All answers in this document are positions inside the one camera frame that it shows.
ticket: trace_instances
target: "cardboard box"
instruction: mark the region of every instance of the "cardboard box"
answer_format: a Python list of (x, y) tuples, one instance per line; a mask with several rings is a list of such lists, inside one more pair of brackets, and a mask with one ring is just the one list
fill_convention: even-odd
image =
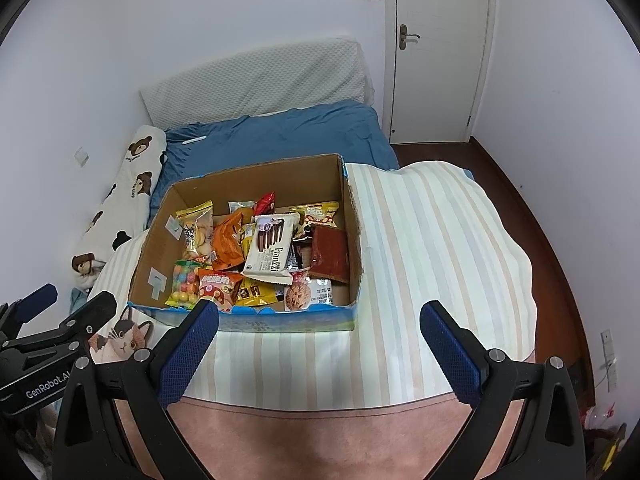
[(182, 256), (184, 235), (176, 237), (175, 212), (213, 202), (215, 223), (228, 215), (228, 202), (257, 201), (268, 192), (276, 193), (276, 211), (290, 206), (340, 202), (335, 215), (337, 226), (347, 233), (350, 282), (333, 282), (334, 305), (316, 304), (308, 310), (284, 312), (283, 302), (259, 312), (235, 306), (231, 313), (220, 312), (220, 330), (232, 332), (327, 332), (353, 330), (356, 300), (360, 290), (360, 225), (344, 162), (339, 155), (290, 158), (256, 164), (173, 184), (154, 218), (129, 291), (129, 304), (165, 324), (176, 326), (188, 314), (184, 308), (164, 304), (172, 288), (176, 260)]

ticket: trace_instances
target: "wall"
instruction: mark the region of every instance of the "wall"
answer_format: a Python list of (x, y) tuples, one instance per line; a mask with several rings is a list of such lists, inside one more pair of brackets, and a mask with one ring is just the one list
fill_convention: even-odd
[(640, 415), (640, 54), (605, 0), (498, 0), (473, 135), (520, 189), (566, 273), (613, 422)]
[(336, 34), (363, 47), (382, 118), (384, 0), (109, 0), (114, 37), (139, 86), (207, 59)]
[[(0, 46), (0, 301), (44, 283), (68, 314), (72, 252), (106, 195), (135, 128), (148, 121), (104, 28), (104, 0), (31, 0)], [(83, 146), (89, 161), (73, 156)]]

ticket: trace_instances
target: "door frame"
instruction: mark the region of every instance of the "door frame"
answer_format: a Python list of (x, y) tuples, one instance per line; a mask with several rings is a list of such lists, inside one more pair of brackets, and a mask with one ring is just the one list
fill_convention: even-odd
[[(497, 0), (489, 0), (487, 8), (486, 32), (484, 35), (484, 50), (478, 84), (474, 94), (473, 104), (470, 110), (469, 123), (466, 126), (464, 142), (469, 140), (478, 115), (478, 108), (482, 99), (482, 91), (486, 83), (486, 74), (489, 67), (491, 47), (494, 42), (495, 8)], [(394, 93), (396, 90), (396, 56), (398, 49), (398, 0), (385, 0), (385, 85), (382, 101), (382, 131), (391, 142), (391, 119), (394, 110)]]

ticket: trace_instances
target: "blue bedsheet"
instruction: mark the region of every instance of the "blue bedsheet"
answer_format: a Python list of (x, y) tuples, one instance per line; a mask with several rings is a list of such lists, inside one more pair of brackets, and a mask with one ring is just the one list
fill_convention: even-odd
[[(184, 140), (207, 136), (191, 144)], [(179, 180), (280, 158), (339, 153), (345, 162), (397, 170), (394, 150), (373, 108), (340, 101), (267, 117), (195, 123), (166, 133), (166, 162), (151, 196), (149, 223), (166, 190)]]

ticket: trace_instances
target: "blue gripper pad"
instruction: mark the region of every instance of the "blue gripper pad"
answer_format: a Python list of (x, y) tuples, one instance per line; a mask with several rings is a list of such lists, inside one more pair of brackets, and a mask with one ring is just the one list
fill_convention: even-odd
[(482, 397), (480, 370), (453, 332), (462, 329), (449, 316), (449, 322), (455, 324), (452, 330), (432, 303), (436, 302), (426, 303), (420, 312), (422, 336), (458, 400), (475, 407)]
[(164, 410), (169, 404), (182, 398), (217, 331), (218, 308), (211, 301), (207, 301), (207, 306), (191, 323), (160, 369), (158, 403)]
[(20, 323), (27, 323), (57, 300), (56, 287), (47, 283), (18, 302), (14, 311), (14, 319)]

